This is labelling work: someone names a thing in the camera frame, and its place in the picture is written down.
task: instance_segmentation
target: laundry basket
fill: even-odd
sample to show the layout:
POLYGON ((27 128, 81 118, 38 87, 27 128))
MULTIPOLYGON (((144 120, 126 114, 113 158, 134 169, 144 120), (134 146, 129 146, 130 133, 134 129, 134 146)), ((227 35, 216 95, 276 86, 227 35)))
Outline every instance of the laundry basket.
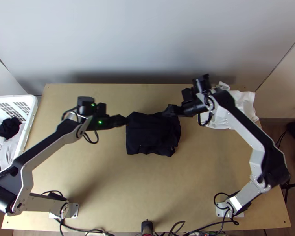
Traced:
POLYGON ((37 98, 33 95, 0 96, 0 125, 3 120, 13 117, 25 123, 14 158, 24 151, 36 111, 37 98))

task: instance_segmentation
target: white cloth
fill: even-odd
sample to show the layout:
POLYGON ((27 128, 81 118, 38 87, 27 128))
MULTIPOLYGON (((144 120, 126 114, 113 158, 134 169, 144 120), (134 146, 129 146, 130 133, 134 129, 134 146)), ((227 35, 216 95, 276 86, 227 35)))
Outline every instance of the white cloth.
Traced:
MULTIPOLYGON (((259 118, 256 116, 256 110, 253 107, 255 97, 254 92, 240 92, 238 90, 230 90, 229 85, 223 82, 219 82, 218 87, 229 91, 235 100, 236 107, 249 119, 251 119, 253 122, 259 120, 259 118)), ((206 120, 208 120, 208 114, 209 112, 201 113, 201 123, 204 123, 206 120)), ((225 119, 225 115, 225 110, 222 107, 218 107, 216 114, 212 116, 212 119, 210 123, 207 124, 207 127, 213 129, 231 129, 228 121, 225 119)))
POLYGON ((8 140, 0 138, 0 171, 12 163, 24 126, 25 123, 21 124, 18 133, 8 140))

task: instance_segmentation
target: wooden table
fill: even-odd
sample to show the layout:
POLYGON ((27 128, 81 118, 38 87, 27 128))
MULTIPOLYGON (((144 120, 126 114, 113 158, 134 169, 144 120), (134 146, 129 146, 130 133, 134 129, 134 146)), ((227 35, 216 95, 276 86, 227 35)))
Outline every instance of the wooden table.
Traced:
MULTIPOLYGON (((51 133, 62 113, 74 107, 78 96, 107 104, 109 115, 133 111, 153 114, 168 104, 180 104, 181 90, 189 85, 48 84, 39 105, 26 148, 51 133)), ((249 180, 250 146, 232 130, 200 127, 196 117, 179 118, 181 139, 172 157, 127 155, 125 127, 99 131, 96 145, 84 139, 68 144, 33 171, 32 192, 60 190, 80 204, 77 219, 66 224, 110 232, 139 232, 141 222, 154 222, 156 232, 169 231, 180 220, 182 231, 221 221, 213 196, 232 194, 249 180)), ((290 227, 279 187, 255 199, 239 226, 224 230, 290 227)), ((209 229, 218 230, 221 225, 209 229)), ((5 229, 58 231, 47 212, 5 216, 5 229)))

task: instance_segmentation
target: electrical cable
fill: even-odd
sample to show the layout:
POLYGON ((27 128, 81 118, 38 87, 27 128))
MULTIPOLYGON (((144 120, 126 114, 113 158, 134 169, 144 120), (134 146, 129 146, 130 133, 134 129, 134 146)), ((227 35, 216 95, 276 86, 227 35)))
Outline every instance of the electrical cable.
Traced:
POLYGON ((227 207, 219 207, 218 204, 216 203, 216 201, 215 201, 216 197, 217 197, 218 195, 221 195, 221 194, 226 195, 227 197, 229 197, 228 194, 226 194, 226 193, 222 193, 222 192, 215 194, 215 196, 214 196, 214 198, 213 198, 214 205, 215 205, 217 208, 221 209, 221 210, 229 209, 228 206, 227 206, 227 207))
MULTIPOLYGON (((62 114, 62 116, 61 116, 61 120, 63 120, 63 119, 65 118, 65 116, 66 116, 66 114, 67 114, 68 112, 72 112, 72 113, 75 114, 77 122, 79 122, 79 117, 78 117, 77 113, 74 111, 74 110, 77 109, 77 108, 78 108, 78 107, 73 107, 73 108, 71 108, 71 109, 65 111, 65 112, 62 114)), ((88 136, 88 134, 85 133, 85 132, 84 132, 84 134, 83 134, 83 137, 84 137, 84 139, 85 139, 87 142, 89 142, 90 144, 96 144, 96 143, 98 143, 98 141, 99 141, 100 139, 99 139, 99 137, 98 137, 98 133, 97 133, 96 130, 94 130, 94 133, 95 133, 95 136, 96 136, 96 138, 97 138, 97 140, 96 140, 95 142, 92 141, 92 140, 90 139, 90 137, 88 136)))
POLYGON ((65 224, 65 219, 62 219, 62 220, 55 219, 55 220, 60 224, 60 228, 63 226, 63 227, 66 227, 68 229, 71 229, 71 230, 77 231, 77 232, 98 233, 98 234, 106 234, 108 236, 115 236, 114 234, 103 231, 101 229, 85 230, 85 229, 78 229, 78 228, 71 227, 71 226, 65 224))
POLYGON ((6 169, 4 171, 1 171, 0 172, 0 178, 3 177, 3 176, 5 176, 5 175, 9 175, 9 174, 12 174, 13 175, 13 173, 16 173, 17 174, 17 172, 18 172, 18 168, 15 167, 15 166, 13 166, 13 167, 11 167, 9 169, 6 169))
POLYGON ((181 228, 184 226, 184 224, 186 223, 186 221, 184 221, 184 220, 182 220, 182 221, 179 221, 179 222, 176 222, 173 226, 172 226, 172 228, 170 229, 170 231, 169 231, 169 233, 168 233, 168 236, 172 236, 172 235, 175 235, 176 233, 178 233, 180 230, 181 230, 181 228), (173 230, 174 230, 174 228, 177 226, 177 225, 179 225, 179 224, 181 224, 181 226, 173 233, 173 230))
POLYGON ((281 142, 282 142, 282 140, 283 140, 283 138, 284 138, 284 136, 285 136, 286 133, 287 133, 287 130, 285 130, 285 131, 281 134, 281 136, 278 138, 277 142, 275 143, 275 145, 278 145, 278 148, 280 148, 280 146, 281 146, 281 142))
POLYGON ((90 137, 88 136, 87 133, 84 133, 83 137, 84 137, 85 140, 88 141, 90 144, 96 144, 96 143, 98 143, 98 141, 100 140, 100 138, 98 137, 98 133, 97 133, 96 130, 94 130, 94 133, 95 133, 95 136, 96 136, 96 138, 97 138, 97 140, 96 140, 95 142, 92 141, 92 140, 90 139, 90 137))
MULTIPOLYGON (((59 193, 63 197, 63 194, 60 191, 58 191, 58 190, 46 191, 46 192, 43 192, 42 195, 43 194, 46 194, 46 193, 49 193, 49 192, 57 192, 57 193, 59 193)), ((84 232, 84 233, 86 233, 86 235, 88 233, 93 232, 93 233, 98 233, 98 234, 106 234, 107 236, 115 236, 114 234, 111 234, 109 232, 105 232, 105 231, 103 231, 101 229, 85 230, 85 229, 78 229, 78 228, 71 227, 71 226, 65 224, 65 219, 58 220, 58 219, 55 218, 55 221, 57 221, 59 223, 59 231, 60 231, 61 236, 63 236, 62 226, 66 227, 68 229, 71 229, 73 231, 84 232)))
POLYGON ((210 121, 212 120, 212 113, 211 111, 215 109, 215 104, 214 104, 214 101, 212 98, 209 97, 208 94, 205 94, 205 97, 204 97, 204 103, 205 105, 209 106, 209 102, 208 101, 211 101, 212 103, 212 109, 209 111, 209 116, 208 116, 208 119, 204 122, 204 123, 201 123, 201 116, 200 116, 200 113, 197 115, 197 119, 198 119, 198 124, 199 126, 206 126, 208 123, 210 123, 210 121))
POLYGON ((223 208, 223 207, 219 207, 219 206, 216 205, 216 197, 217 197, 218 195, 220 195, 220 194, 226 195, 227 197, 229 197, 229 195, 226 194, 226 193, 220 192, 220 193, 217 193, 217 194, 214 196, 214 198, 213 198, 214 205, 215 205, 217 208, 222 209, 222 210, 226 210, 226 209, 227 209, 226 212, 225 212, 225 214, 224 214, 224 216, 223 216, 223 220, 220 221, 220 222, 215 222, 215 223, 212 223, 212 224, 209 224, 209 225, 203 226, 203 227, 198 228, 198 229, 196 229, 196 230, 194 230, 194 231, 188 232, 188 233, 184 234, 184 236, 188 236, 188 235, 190 235, 190 234, 192 234, 192 233, 194 233, 194 232, 200 232, 200 231, 202 231, 203 229, 208 228, 208 227, 213 226, 213 225, 222 224, 222 225, 221 225, 221 229, 215 234, 215 235, 218 235, 220 232, 222 232, 225 223, 233 223, 234 225, 239 225, 239 222, 233 220, 233 217, 231 217, 230 220, 225 220, 228 211, 230 211, 231 209, 230 209, 229 207, 227 207, 227 208, 223 208))
POLYGON ((77 116, 77 113, 74 111, 75 109, 77 109, 77 107, 73 107, 73 108, 65 111, 61 116, 61 120, 64 120, 64 118, 68 112, 73 112, 76 115, 77 122, 79 122, 79 117, 77 116))
POLYGON ((61 195, 61 197, 63 197, 63 194, 62 194, 60 191, 58 191, 58 190, 50 190, 50 191, 46 191, 46 192, 43 192, 41 195, 48 194, 48 193, 52 193, 52 192, 57 192, 57 193, 59 193, 59 194, 61 195))
POLYGON ((61 226, 62 226, 62 224, 63 224, 64 221, 65 221, 65 220, 62 219, 62 220, 60 221, 60 225, 59 225, 59 232, 60 232, 61 236, 64 236, 63 233, 62 233, 62 230, 61 230, 61 226))

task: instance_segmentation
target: black cloth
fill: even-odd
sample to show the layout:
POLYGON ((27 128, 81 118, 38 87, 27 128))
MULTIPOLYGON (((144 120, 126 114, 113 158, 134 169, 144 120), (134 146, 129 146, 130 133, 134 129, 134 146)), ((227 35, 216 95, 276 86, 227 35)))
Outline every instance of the black cloth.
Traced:
POLYGON ((126 126, 127 154, 155 153, 171 157, 181 135, 179 119, 164 117, 162 113, 146 115, 133 112, 126 126))
POLYGON ((12 138, 18 133, 20 124, 22 123, 16 117, 3 120, 0 125, 0 136, 4 137, 6 140, 12 138))

